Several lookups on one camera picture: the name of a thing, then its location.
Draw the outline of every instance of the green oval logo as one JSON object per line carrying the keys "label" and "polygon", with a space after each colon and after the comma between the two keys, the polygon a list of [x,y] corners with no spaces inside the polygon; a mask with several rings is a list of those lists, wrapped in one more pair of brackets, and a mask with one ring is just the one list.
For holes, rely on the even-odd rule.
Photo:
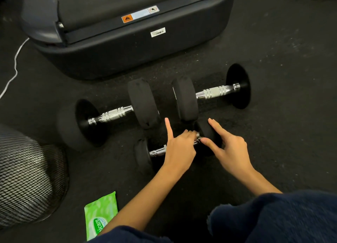
{"label": "green oval logo", "polygon": [[98,217],[92,220],[92,224],[94,225],[96,235],[98,235],[103,230],[103,228],[107,225],[107,221],[102,217]]}

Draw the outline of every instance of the white cable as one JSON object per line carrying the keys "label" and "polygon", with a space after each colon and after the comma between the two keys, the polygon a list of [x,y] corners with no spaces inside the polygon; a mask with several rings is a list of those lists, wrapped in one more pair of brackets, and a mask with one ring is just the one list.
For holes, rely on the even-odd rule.
{"label": "white cable", "polygon": [[27,39],[22,43],[22,45],[20,45],[18,51],[17,51],[16,54],[15,54],[15,57],[14,57],[14,69],[15,69],[15,75],[14,75],[14,76],[12,77],[12,79],[10,79],[10,80],[8,81],[8,83],[6,84],[6,87],[4,88],[4,90],[2,91],[2,93],[0,94],[0,99],[2,98],[2,96],[3,96],[3,95],[5,94],[5,92],[7,91],[8,86],[9,86],[9,84],[11,83],[11,81],[13,81],[13,80],[17,77],[17,75],[18,75],[18,70],[16,69],[16,59],[17,59],[17,57],[18,57],[18,55],[19,55],[19,53],[20,53],[20,51],[21,51],[23,45],[25,45],[25,43],[26,43],[28,40],[29,40],[29,38],[27,38]]}

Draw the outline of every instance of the wet wipes packet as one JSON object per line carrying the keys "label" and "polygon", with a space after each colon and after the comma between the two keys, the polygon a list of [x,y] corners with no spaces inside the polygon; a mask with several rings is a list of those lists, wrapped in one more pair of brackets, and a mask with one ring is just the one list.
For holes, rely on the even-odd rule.
{"label": "wet wipes packet", "polygon": [[84,207],[87,241],[95,238],[117,215],[116,192],[108,194]]}

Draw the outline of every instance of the orange warning sticker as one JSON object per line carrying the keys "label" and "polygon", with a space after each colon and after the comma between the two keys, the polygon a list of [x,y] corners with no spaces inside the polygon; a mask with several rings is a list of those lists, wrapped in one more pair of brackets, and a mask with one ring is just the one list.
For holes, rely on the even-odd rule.
{"label": "orange warning sticker", "polygon": [[132,21],[133,18],[132,18],[132,16],[131,16],[131,14],[129,14],[129,15],[123,16],[123,17],[122,17],[122,20],[123,20],[124,23],[127,23],[127,22],[129,22],[129,21]]}

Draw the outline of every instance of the chrome dumbbell handle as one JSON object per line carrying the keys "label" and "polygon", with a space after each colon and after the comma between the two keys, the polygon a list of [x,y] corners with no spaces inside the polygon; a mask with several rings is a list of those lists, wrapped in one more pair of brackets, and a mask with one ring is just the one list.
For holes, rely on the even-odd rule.
{"label": "chrome dumbbell handle", "polygon": [[233,85],[222,85],[210,89],[203,90],[202,92],[196,93],[197,99],[212,99],[214,97],[220,97],[228,95],[233,92],[238,92],[240,90],[240,84],[235,83]]}
{"label": "chrome dumbbell handle", "polygon": [[[194,141],[193,145],[196,145],[196,144],[200,143],[200,139],[201,139],[201,137],[200,137],[200,134],[198,133],[197,139],[196,139],[196,141]],[[165,155],[165,153],[166,153],[166,145],[164,145],[164,147],[162,147],[162,148],[151,151],[150,157],[163,156],[163,155]]]}
{"label": "chrome dumbbell handle", "polygon": [[119,119],[121,117],[124,117],[130,112],[133,112],[132,106],[119,107],[117,109],[113,109],[111,111],[105,112],[98,117],[89,118],[88,122],[89,122],[89,125],[96,125],[97,122],[103,122],[103,123],[110,122],[110,121]]}

